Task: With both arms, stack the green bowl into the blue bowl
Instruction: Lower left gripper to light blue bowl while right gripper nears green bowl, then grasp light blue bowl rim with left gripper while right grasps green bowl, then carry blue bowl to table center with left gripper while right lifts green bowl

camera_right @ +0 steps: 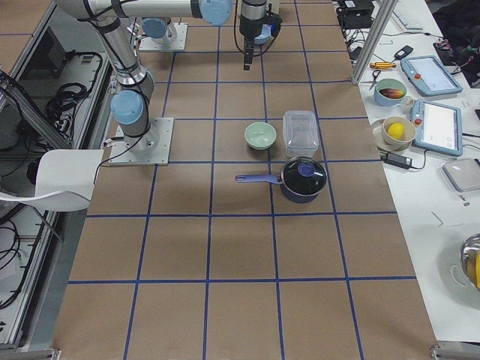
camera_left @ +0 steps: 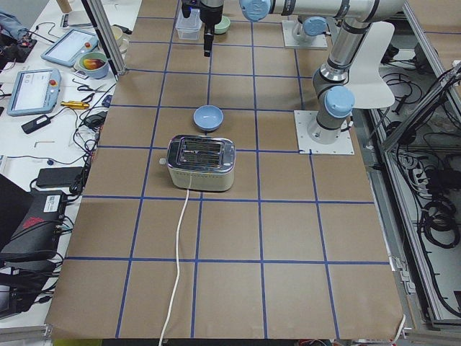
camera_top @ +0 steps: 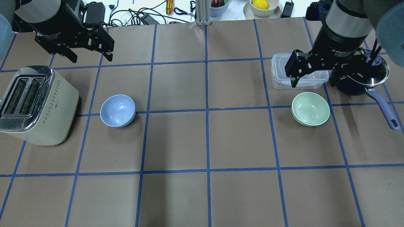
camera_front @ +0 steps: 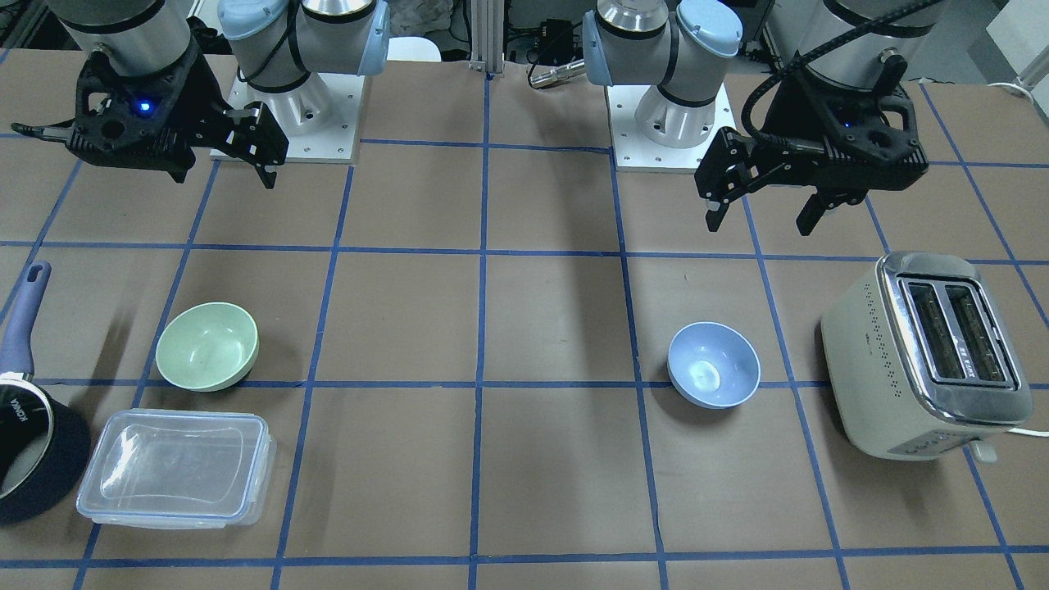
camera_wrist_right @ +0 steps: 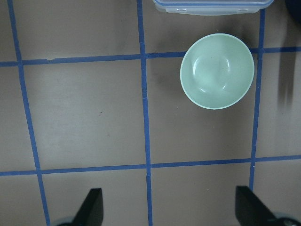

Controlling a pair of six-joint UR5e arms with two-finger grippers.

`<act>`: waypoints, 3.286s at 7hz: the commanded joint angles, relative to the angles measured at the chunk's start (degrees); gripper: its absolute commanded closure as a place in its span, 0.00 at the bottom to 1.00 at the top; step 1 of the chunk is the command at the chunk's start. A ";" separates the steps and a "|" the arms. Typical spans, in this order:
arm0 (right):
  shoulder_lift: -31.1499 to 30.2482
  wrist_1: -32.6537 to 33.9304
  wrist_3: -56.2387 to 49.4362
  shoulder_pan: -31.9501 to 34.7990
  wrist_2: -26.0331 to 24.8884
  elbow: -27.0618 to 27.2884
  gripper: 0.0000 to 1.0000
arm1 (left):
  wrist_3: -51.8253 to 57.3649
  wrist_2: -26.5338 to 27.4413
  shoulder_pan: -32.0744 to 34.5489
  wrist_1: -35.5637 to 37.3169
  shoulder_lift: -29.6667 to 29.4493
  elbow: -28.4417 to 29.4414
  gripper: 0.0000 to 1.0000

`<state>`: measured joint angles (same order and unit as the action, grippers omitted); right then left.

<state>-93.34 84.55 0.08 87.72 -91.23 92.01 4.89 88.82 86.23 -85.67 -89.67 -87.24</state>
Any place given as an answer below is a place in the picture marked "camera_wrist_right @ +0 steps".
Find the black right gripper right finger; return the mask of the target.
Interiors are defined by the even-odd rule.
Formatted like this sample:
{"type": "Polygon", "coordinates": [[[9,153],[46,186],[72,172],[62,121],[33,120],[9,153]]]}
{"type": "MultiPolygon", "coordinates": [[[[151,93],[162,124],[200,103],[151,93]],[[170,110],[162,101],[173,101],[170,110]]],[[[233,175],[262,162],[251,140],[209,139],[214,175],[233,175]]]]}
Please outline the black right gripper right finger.
{"type": "Polygon", "coordinates": [[[279,226],[275,215],[247,186],[237,186],[235,216],[241,226],[279,226]]]}

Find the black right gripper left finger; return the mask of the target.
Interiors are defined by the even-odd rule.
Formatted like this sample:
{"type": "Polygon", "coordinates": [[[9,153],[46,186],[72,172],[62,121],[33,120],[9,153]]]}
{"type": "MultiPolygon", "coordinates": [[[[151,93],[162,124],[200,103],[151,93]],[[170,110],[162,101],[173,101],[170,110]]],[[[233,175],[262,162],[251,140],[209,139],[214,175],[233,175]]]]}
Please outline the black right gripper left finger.
{"type": "Polygon", "coordinates": [[[101,226],[103,223],[103,193],[101,188],[89,191],[79,211],[71,222],[72,226],[101,226]]]}

